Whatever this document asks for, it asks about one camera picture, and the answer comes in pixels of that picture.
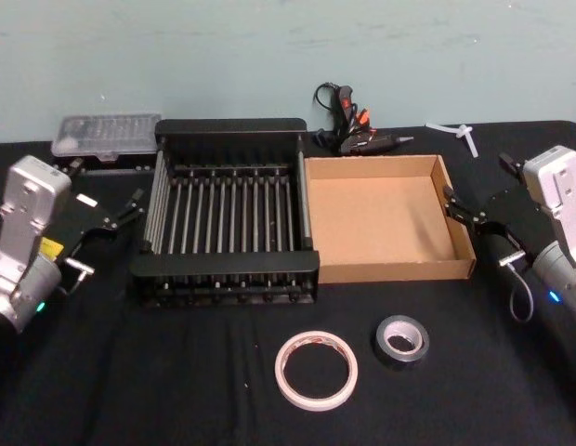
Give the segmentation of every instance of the black tape roll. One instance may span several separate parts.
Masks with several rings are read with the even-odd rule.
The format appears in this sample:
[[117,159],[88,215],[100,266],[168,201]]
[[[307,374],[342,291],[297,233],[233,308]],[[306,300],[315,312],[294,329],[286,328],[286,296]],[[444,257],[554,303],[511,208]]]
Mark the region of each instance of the black tape roll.
[[[394,346],[397,337],[405,339],[412,348]],[[391,316],[385,319],[377,327],[374,337],[377,358],[396,369],[408,368],[420,362],[426,356],[429,344],[425,327],[408,316]]]

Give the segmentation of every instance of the yellow label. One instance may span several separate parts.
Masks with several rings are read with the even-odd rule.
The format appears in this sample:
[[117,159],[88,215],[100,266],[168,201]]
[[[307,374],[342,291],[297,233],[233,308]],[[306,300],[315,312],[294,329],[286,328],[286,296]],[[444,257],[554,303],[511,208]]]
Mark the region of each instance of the yellow label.
[[62,250],[62,244],[57,243],[54,240],[50,240],[46,237],[43,237],[43,240],[40,242],[40,252],[50,258],[52,261],[55,261],[57,256],[61,254]]

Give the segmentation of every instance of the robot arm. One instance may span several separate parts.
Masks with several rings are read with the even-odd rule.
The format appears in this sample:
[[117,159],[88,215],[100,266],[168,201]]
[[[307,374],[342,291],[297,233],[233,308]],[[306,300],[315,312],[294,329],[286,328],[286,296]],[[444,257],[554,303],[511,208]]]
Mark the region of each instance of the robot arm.
[[506,238],[516,252],[500,266],[524,257],[576,318],[576,151],[556,146],[525,163],[500,160],[522,186],[495,194],[480,213],[445,190],[445,212],[477,235]]
[[[70,164],[79,172],[81,159]],[[92,236],[116,236],[143,214],[137,190],[118,216],[111,216],[85,195],[70,197],[68,175],[26,156],[13,164],[0,215],[0,325],[21,333],[62,279],[64,269],[78,272],[69,295],[94,270],[73,256]]]
[[61,280],[58,266],[39,248],[71,186],[67,175],[32,156],[12,165],[7,174],[0,207],[0,321],[17,333]]

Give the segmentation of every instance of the white label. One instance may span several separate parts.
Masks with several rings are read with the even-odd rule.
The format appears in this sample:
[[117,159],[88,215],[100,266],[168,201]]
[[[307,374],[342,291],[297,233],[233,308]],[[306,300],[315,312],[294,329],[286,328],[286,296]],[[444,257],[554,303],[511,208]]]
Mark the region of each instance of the white label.
[[87,195],[83,195],[83,193],[78,194],[77,197],[75,198],[78,199],[80,202],[87,204],[90,207],[96,207],[96,205],[98,204],[96,200],[92,200]]

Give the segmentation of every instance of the clear plastic case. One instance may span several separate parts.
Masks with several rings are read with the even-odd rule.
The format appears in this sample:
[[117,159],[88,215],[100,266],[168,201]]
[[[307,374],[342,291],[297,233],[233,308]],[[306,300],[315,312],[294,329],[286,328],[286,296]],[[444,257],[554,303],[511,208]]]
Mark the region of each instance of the clear plastic case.
[[67,116],[53,141],[53,155],[96,156],[113,162],[119,155],[156,152],[156,113]]

